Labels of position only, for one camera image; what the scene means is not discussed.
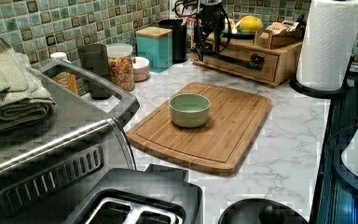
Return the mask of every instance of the yellow fruit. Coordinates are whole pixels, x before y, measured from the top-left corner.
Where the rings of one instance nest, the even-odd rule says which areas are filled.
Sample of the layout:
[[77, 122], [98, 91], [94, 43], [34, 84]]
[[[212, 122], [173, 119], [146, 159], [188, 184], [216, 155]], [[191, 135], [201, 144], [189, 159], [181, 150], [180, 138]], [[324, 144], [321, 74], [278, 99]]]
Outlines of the yellow fruit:
[[256, 30], [263, 29], [263, 22], [254, 16], [245, 16], [241, 19], [240, 30], [243, 33], [254, 34]]

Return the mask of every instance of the mosaic tile backsplash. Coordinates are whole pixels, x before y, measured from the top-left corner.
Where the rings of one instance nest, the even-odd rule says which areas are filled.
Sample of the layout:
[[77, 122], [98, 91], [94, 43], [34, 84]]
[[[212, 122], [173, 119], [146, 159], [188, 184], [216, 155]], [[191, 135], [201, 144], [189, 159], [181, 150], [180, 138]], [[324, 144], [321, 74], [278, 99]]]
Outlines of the mosaic tile backsplash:
[[0, 36], [40, 68], [53, 52], [78, 63], [90, 43], [135, 44], [134, 33], [168, 17], [168, 0], [0, 0]]
[[[223, 0], [230, 17], [256, 15], [264, 22], [308, 16], [310, 0]], [[0, 0], [0, 36], [33, 67], [63, 51], [78, 64], [76, 49], [89, 43], [135, 44], [134, 33], [168, 18], [169, 0]], [[358, 40], [353, 49], [358, 62]]]

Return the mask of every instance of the ceramic bowl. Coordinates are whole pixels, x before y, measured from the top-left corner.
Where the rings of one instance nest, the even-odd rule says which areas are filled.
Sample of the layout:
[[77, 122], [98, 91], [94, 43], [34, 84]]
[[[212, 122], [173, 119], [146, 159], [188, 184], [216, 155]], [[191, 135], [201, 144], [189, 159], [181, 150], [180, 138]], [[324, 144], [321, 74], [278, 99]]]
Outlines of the ceramic bowl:
[[133, 79], [134, 81], [143, 81], [149, 77], [149, 60], [142, 57], [135, 57], [135, 63], [133, 67]]
[[179, 94], [174, 96], [169, 103], [172, 122], [181, 127], [199, 127], [209, 117], [211, 102], [202, 95]]

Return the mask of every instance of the wooden drawer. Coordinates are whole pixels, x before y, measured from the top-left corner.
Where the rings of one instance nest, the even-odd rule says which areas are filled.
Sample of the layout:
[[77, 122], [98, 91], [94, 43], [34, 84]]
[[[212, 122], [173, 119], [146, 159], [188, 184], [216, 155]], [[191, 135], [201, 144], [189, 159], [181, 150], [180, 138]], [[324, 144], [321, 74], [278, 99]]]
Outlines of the wooden drawer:
[[222, 68], [226, 68], [227, 70], [231, 70], [233, 72], [241, 71], [242, 74], [262, 78], [268, 81], [273, 81], [275, 76], [275, 70], [277, 67], [278, 56], [267, 54], [259, 51], [249, 50], [249, 49], [239, 49], [235, 48], [235, 46], [228, 46], [221, 55], [228, 56], [230, 58], [236, 59], [235, 61], [251, 61], [252, 55], [258, 55], [264, 58], [264, 63], [261, 70], [256, 70], [252, 68], [247, 68], [243, 65], [239, 65], [236, 63], [229, 63], [226, 61], [221, 61], [219, 59], [211, 58], [205, 55], [204, 61], [206, 63], [218, 65]]
[[[297, 42], [278, 49], [265, 49], [253, 45], [251, 40], [233, 39], [220, 54], [204, 55], [201, 61], [193, 53], [192, 58], [194, 64], [277, 86], [296, 73], [301, 45], [301, 42]], [[252, 55], [263, 57], [262, 66], [249, 66]]]

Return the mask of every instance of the paper towel roll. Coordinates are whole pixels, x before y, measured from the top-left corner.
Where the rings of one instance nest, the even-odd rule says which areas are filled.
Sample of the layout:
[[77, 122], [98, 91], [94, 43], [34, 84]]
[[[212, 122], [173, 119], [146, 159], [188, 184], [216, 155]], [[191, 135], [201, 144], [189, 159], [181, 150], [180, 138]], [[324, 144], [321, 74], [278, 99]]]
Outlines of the paper towel roll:
[[312, 0], [296, 73], [317, 91], [341, 88], [358, 33], [358, 0]]

